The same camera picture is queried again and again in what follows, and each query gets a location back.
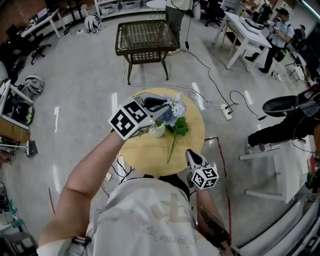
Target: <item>white vase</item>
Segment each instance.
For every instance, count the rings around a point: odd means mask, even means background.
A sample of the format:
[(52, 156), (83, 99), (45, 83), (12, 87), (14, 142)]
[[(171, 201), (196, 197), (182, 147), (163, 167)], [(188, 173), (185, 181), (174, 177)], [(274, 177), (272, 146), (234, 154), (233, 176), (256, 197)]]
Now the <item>white vase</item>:
[(149, 133), (152, 134), (155, 138), (160, 138), (165, 133), (166, 126), (162, 123), (159, 127), (150, 128)]

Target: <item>person's leg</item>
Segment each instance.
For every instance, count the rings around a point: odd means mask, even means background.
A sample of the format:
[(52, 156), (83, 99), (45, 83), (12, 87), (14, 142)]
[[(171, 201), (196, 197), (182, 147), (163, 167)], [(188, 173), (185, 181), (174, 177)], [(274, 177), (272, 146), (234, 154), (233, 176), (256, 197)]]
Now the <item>person's leg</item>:
[(265, 64), (264, 64), (264, 71), (266, 73), (269, 72), (269, 69), (270, 69), (272, 62), (274, 60), (274, 56), (276, 55), (278, 50), (279, 50), (279, 48), (277, 46), (275, 46), (274, 44), (272, 44), (272, 48), (269, 49), (268, 55), (266, 56), (266, 60), (265, 60)]
[(260, 53), (255, 52), (251, 57), (246, 56), (245, 59), (251, 62), (254, 62), (256, 60), (256, 58), (259, 56)]
[(286, 117), (281, 123), (259, 130), (248, 137), (251, 147), (259, 144), (278, 143), (293, 138), (295, 124), (290, 117)]
[(185, 16), (185, 12), (180, 11), (176, 8), (165, 7), (165, 20), (168, 22), (173, 36), (177, 42), (178, 49), (181, 47), (180, 45), (180, 30), (182, 18)]
[(186, 194), (188, 201), (190, 201), (189, 187), (178, 177), (177, 174), (172, 174), (169, 176), (161, 176), (159, 177), (159, 180), (163, 182), (168, 182), (172, 186), (177, 187), (178, 189), (181, 189)]

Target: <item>flower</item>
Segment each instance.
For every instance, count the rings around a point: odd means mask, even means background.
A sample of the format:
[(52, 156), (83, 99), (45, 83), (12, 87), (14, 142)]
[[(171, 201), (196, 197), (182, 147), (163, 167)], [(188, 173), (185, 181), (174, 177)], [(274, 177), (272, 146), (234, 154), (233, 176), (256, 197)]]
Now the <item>flower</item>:
[(179, 93), (179, 94), (174, 95), (173, 99), (177, 102), (182, 102), (183, 101), (182, 94)]
[(186, 115), (187, 105), (183, 102), (183, 96), (181, 93), (174, 95), (173, 98), (165, 94), (160, 94), (160, 96), (166, 99), (165, 104), (169, 104), (171, 109), (166, 111), (159, 118), (159, 121), (164, 122), (166, 126), (174, 127), (178, 118)]
[(182, 118), (186, 115), (187, 106), (182, 101), (179, 101), (172, 107), (172, 113), (177, 118)]
[(165, 95), (165, 94), (159, 94), (159, 96), (163, 97), (167, 101), (165, 104), (169, 103), (170, 106), (172, 105), (173, 100), (171, 97), (169, 97), (168, 95)]
[(158, 119), (160, 122), (164, 122), (166, 126), (174, 127), (178, 118), (174, 116), (171, 109), (164, 112), (164, 114)]

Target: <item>white helmet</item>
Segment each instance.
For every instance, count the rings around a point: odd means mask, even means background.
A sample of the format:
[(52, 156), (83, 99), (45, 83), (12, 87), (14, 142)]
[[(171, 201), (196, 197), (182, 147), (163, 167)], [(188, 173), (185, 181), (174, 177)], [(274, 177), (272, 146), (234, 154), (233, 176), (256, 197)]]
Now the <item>white helmet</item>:
[(28, 91), (32, 95), (40, 95), (44, 91), (45, 80), (36, 74), (31, 74), (25, 79), (23, 91)]
[(84, 26), (87, 33), (98, 34), (99, 30), (104, 28), (104, 24), (97, 14), (90, 14), (85, 17)]

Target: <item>helmet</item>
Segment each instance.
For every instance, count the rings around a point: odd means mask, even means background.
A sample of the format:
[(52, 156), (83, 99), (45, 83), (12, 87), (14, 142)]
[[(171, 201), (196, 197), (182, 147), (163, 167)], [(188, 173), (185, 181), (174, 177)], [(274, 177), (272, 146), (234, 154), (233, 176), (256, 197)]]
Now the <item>helmet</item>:
[(13, 119), (26, 126), (32, 123), (34, 115), (34, 108), (25, 102), (17, 103), (13, 109)]
[(97, 14), (90, 14), (85, 17), (84, 26), (87, 33), (97, 34), (99, 30), (104, 28), (104, 25)]
[(45, 80), (36, 74), (31, 74), (26, 77), (25, 83), (23, 85), (23, 93), (28, 91), (31, 95), (40, 95), (44, 91)]

